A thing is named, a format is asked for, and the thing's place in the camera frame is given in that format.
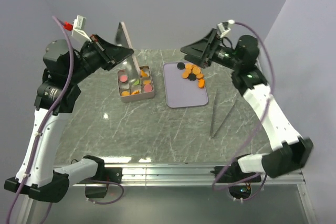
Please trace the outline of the pink round cookie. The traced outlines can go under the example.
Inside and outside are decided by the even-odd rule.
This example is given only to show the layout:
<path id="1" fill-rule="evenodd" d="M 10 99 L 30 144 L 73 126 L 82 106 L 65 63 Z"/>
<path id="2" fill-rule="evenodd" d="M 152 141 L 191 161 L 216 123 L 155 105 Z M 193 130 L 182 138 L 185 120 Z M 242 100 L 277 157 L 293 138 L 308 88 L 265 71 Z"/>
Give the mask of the pink round cookie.
<path id="1" fill-rule="evenodd" d="M 128 81 L 128 76 L 127 75 L 121 75 L 119 77 L 119 81 L 122 82 L 122 83 L 125 83 Z"/>
<path id="2" fill-rule="evenodd" d="M 144 92 L 152 92 L 153 91 L 153 87 L 151 84 L 145 84 L 143 87 Z"/>

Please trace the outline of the green round cookie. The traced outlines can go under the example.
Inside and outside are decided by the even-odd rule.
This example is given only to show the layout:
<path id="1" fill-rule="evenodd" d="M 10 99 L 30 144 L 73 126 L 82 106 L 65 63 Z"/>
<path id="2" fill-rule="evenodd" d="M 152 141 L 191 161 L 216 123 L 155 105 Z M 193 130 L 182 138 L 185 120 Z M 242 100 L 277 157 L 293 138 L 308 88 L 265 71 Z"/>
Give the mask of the green round cookie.
<path id="1" fill-rule="evenodd" d="M 134 86 L 137 86 L 137 85 L 139 85 L 139 83 L 140 83 L 140 80 L 137 80 L 137 81 L 135 81 L 135 82 L 133 83 L 133 85 L 134 85 Z"/>

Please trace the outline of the square cookie tin with liners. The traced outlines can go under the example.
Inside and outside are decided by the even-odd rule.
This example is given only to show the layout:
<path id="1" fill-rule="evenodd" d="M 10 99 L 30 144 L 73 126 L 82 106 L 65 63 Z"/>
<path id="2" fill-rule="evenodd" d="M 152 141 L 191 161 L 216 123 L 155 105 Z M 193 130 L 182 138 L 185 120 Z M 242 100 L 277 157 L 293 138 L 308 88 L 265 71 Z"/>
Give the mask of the square cookie tin with liners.
<path id="1" fill-rule="evenodd" d="M 129 77 L 128 77 L 128 81 L 125 82 L 125 83 L 122 83 L 122 82 L 119 81 L 119 77 L 121 75 L 127 75 L 126 70 L 121 69 L 117 72 L 119 97 L 120 97 L 122 102 L 124 102 L 124 103 L 135 102 L 135 101 L 150 99 L 150 98 L 153 98 L 155 96 L 155 88 L 154 88 L 154 83 L 153 83 L 153 79 L 152 79 L 152 75 L 151 75 L 151 68 L 148 65 L 143 65 L 143 66 L 140 66 L 140 69 L 144 70 L 148 74 L 148 77 L 146 77 L 146 78 L 141 78 L 140 77 L 139 78 L 140 83 L 137 86 L 134 86 L 133 84 L 131 84 L 131 79 Z M 144 87 L 145 84 L 151 84 L 152 87 L 153 87 L 153 91 L 152 92 L 144 92 L 143 87 Z M 140 93 L 135 94 L 135 95 L 131 95 L 131 93 L 134 90 L 140 90 Z M 122 97 L 121 96 L 122 91 L 129 91 L 130 95 L 126 96 L 126 97 Z"/>

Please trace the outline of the orange cookie tin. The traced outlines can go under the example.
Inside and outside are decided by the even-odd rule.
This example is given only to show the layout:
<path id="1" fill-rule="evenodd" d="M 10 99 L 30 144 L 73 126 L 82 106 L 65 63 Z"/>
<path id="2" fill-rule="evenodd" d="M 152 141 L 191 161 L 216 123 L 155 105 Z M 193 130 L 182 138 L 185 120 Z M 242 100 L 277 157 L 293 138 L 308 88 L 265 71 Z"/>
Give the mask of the orange cookie tin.
<path id="1" fill-rule="evenodd" d="M 139 94 L 140 93 L 140 90 L 134 90 L 131 95 L 135 95 L 135 94 Z"/>
<path id="2" fill-rule="evenodd" d="M 121 92 L 121 96 L 122 97 L 126 97 L 126 96 L 129 96 L 130 95 L 130 92 L 129 91 L 122 91 Z"/>

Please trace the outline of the metal tongs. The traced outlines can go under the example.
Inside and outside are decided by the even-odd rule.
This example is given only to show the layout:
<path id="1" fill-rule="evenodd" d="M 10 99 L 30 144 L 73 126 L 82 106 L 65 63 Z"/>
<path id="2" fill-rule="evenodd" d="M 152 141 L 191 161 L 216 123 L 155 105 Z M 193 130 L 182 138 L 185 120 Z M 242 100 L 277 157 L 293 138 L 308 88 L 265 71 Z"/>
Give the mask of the metal tongs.
<path id="1" fill-rule="evenodd" d="M 224 125 L 224 123 L 227 121 L 227 119 L 229 118 L 229 116 L 231 115 L 236 101 L 238 99 L 238 93 L 236 93 L 233 97 L 233 104 L 231 106 L 231 108 L 229 109 L 229 111 L 227 112 L 227 114 L 225 115 L 225 117 L 223 118 L 221 124 L 219 125 L 218 129 L 216 131 L 214 131 L 214 122 L 215 122 L 215 115 L 216 115 L 216 106 L 217 106 L 217 102 L 218 102 L 218 90 L 216 90 L 216 94 L 215 94 L 215 98 L 214 98 L 214 103 L 213 103 L 213 109 L 212 109 L 212 117 L 211 117 L 211 125 L 210 125 L 210 131 L 209 131 L 209 138 L 212 139 L 214 138 L 218 132 L 220 131 L 220 129 L 222 128 L 222 126 Z"/>

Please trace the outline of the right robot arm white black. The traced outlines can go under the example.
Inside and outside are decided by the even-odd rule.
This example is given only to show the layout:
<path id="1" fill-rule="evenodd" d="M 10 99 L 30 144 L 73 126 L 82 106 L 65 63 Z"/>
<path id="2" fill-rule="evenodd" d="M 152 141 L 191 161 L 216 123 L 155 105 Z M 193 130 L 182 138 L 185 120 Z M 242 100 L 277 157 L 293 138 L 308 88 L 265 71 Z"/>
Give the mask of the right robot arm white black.
<path id="1" fill-rule="evenodd" d="M 257 67 L 260 49 L 265 48 L 260 37 L 256 33 L 242 35 L 235 47 L 224 46 L 224 39 L 226 36 L 212 29 L 204 38 L 180 51 L 185 60 L 201 68 L 217 63 L 232 70 L 232 83 L 259 118 L 256 129 L 265 130 L 271 152 L 236 155 L 219 174 L 229 173 L 235 181 L 242 182 L 252 174 L 264 173 L 276 178 L 304 168 L 313 142 L 301 136 L 288 121 L 272 94 L 272 84 Z"/>

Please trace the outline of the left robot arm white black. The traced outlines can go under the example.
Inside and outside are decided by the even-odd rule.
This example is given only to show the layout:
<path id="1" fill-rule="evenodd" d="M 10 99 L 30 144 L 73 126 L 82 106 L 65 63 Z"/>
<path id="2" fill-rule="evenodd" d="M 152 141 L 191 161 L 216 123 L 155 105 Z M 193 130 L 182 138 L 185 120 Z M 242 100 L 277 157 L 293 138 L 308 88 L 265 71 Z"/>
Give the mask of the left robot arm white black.
<path id="1" fill-rule="evenodd" d="M 61 168 L 54 168 L 62 133 L 81 90 L 78 84 L 98 69 L 111 70 L 133 55 L 131 48 L 111 44 L 92 35 L 80 50 L 68 40 L 48 44 L 43 56 L 46 66 L 34 102 L 34 126 L 24 161 L 4 189 L 28 195 L 41 202 L 60 202 L 69 187 L 90 179 L 100 183 L 106 176 L 104 160 L 92 155 Z"/>

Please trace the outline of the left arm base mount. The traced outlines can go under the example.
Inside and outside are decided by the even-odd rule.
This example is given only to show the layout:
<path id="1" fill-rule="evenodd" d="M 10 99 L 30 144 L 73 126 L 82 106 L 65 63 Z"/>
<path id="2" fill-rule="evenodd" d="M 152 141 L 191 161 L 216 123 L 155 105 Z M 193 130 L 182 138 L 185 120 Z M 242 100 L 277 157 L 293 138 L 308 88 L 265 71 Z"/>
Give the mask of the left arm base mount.
<path id="1" fill-rule="evenodd" d="M 86 180 L 85 197 L 95 204 L 107 205 L 120 200 L 124 194 L 124 188 L 121 185 L 122 168 L 105 168 L 102 174 L 96 175 Z M 97 202 L 95 199 L 104 199 L 108 195 L 109 189 L 117 187 L 120 192 L 114 200 L 107 202 Z"/>

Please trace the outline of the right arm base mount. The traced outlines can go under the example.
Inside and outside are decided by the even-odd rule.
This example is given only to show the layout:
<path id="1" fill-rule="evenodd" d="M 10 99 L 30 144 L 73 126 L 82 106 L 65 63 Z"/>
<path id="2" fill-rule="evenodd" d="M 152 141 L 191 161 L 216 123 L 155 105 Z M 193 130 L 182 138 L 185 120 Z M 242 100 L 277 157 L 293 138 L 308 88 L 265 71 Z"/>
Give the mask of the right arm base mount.
<path id="1" fill-rule="evenodd" d="M 238 165 L 232 164 L 227 171 L 220 176 L 218 183 L 233 184 L 226 187 L 232 200 L 240 202 L 247 201 L 255 197 L 263 188 L 266 182 L 266 176 L 261 180 L 261 175 L 257 173 L 243 173 Z M 252 194 L 251 183 L 261 182 L 258 190 Z"/>

